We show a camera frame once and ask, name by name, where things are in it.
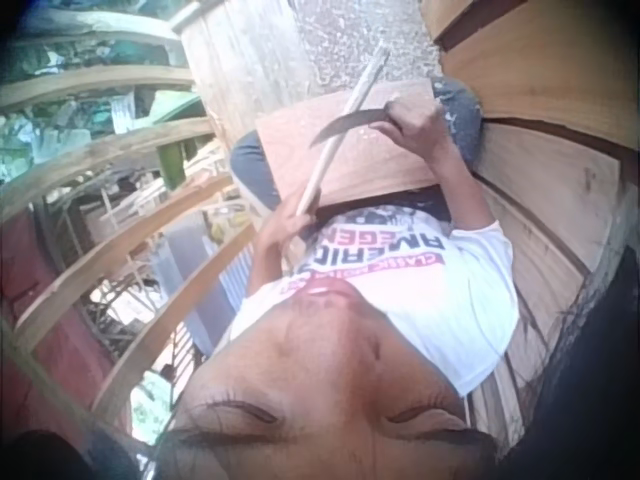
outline curved blade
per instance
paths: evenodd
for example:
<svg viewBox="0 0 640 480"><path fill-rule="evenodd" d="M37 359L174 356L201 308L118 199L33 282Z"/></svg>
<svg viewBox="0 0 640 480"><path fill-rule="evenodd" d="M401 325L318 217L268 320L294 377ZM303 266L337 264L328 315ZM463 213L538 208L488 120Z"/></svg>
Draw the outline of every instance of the curved blade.
<svg viewBox="0 0 640 480"><path fill-rule="evenodd" d="M373 122L390 121L384 108L372 108L368 110L356 110L332 120L315 136L309 148L318 145L331 137L345 133L352 128L369 125Z"/></svg>

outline person's right hand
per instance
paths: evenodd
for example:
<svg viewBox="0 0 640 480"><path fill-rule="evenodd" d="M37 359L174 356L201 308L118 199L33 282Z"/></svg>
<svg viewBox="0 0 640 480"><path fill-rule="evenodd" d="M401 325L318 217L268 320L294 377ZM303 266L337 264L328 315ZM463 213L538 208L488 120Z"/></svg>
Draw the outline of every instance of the person's right hand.
<svg viewBox="0 0 640 480"><path fill-rule="evenodd" d="M436 100L400 97L387 102L384 108L395 125L375 122L369 127L415 153L428 165L434 166L456 151L444 118L444 107Z"/></svg>

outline lips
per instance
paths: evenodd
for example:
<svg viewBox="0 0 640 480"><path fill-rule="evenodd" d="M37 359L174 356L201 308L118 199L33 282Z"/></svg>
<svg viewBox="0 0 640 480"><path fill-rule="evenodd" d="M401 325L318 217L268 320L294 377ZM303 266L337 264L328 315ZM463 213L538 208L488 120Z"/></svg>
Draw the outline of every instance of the lips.
<svg viewBox="0 0 640 480"><path fill-rule="evenodd" d="M363 300L364 297L356 287L340 278L312 278L296 294L314 297L336 294L352 300Z"/></svg>

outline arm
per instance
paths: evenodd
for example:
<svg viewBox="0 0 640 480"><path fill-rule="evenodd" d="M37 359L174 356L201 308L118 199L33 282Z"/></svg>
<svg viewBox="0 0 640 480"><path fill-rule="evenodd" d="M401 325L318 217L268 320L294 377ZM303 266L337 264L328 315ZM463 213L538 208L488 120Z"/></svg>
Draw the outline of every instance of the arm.
<svg viewBox="0 0 640 480"><path fill-rule="evenodd" d="M420 156L440 182L455 228L480 230L495 222L478 182L453 143L444 109L435 100L417 104L398 99L387 104L395 122L371 125L394 143Z"/></svg>
<svg viewBox="0 0 640 480"><path fill-rule="evenodd" d="M315 222L314 214L320 193L318 192L309 207L311 213L296 215L296 208L303 193L304 186L285 198L256 235L253 243L253 264L247 285L248 297L263 285L282 278L282 258L289 242L303 228Z"/></svg>

